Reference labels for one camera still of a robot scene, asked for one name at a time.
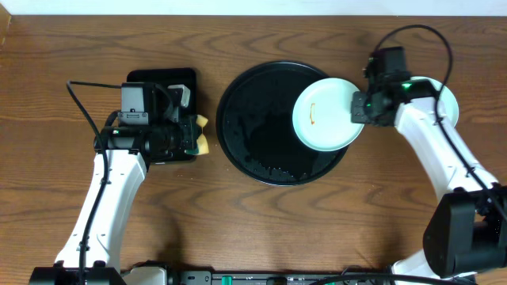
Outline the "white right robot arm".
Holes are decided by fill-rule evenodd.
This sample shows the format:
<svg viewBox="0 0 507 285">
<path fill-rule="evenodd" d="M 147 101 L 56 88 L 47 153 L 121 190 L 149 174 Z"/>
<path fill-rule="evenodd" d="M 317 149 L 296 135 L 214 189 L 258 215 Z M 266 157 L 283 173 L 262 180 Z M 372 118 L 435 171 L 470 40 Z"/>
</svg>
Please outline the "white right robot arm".
<svg viewBox="0 0 507 285">
<path fill-rule="evenodd" d="M 432 78 L 373 85 L 353 94 L 354 123 L 394 127 L 410 144 L 438 200 L 420 251 L 396 275 L 451 279 L 506 266 L 506 188 L 455 129 L 456 100 Z"/>
</svg>

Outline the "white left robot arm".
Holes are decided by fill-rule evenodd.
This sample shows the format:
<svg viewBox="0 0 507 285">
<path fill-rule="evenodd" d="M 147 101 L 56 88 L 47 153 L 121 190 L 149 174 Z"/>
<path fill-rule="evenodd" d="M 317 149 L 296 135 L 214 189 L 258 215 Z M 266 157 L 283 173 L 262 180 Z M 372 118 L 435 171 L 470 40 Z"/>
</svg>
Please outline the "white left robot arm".
<svg viewBox="0 0 507 285">
<path fill-rule="evenodd" d="M 207 154 L 202 115 L 113 112 L 96 129 L 93 179 L 71 236 L 51 267 L 34 268 L 31 284 L 173 284 L 164 264 L 127 273 L 120 250 L 136 193 L 152 164 Z"/>
</svg>

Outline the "green and yellow sponge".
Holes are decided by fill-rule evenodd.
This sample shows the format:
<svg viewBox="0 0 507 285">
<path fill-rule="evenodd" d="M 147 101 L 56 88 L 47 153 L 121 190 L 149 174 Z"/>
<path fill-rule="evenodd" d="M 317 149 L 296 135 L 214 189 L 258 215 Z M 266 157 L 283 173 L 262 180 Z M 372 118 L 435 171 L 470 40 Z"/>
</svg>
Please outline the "green and yellow sponge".
<svg viewBox="0 0 507 285">
<path fill-rule="evenodd" d="M 194 120 L 192 145 L 189 146 L 185 153 L 188 155 L 204 155 L 209 153 L 208 141 L 204 135 L 204 127 L 208 124 L 208 119 L 202 115 L 196 115 Z"/>
</svg>

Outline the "mint green plate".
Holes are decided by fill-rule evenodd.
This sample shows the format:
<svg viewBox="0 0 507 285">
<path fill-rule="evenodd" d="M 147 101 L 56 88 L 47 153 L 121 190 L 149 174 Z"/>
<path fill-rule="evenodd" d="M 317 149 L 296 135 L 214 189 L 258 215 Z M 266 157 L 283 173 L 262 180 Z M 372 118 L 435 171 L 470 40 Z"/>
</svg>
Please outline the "mint green plate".
<svg viewBox="0 0 507 285">
<path fill-rule="evenodd" d="M 364 125 L 351 121 L 353 94 L 359 89 L 341 78 L 325 78 L 309 85 L 292 111 L 298 139 L 312 150 L 330 152 L 353 142 Z"/>
<path fill-rule="evenodd" d="M 436 91 L 441 89 L 442 83 L 434 78 L 425 76 L 413 76 L 412 80 L 428 80 L 432 83 Z M 440 117 L 447 117 L 451 125 L 455 127 L 459 120 L 459 105 L 453 92 L 445 86 L 440 94 L 438 103 L 438 113 Z"/>
</svg>

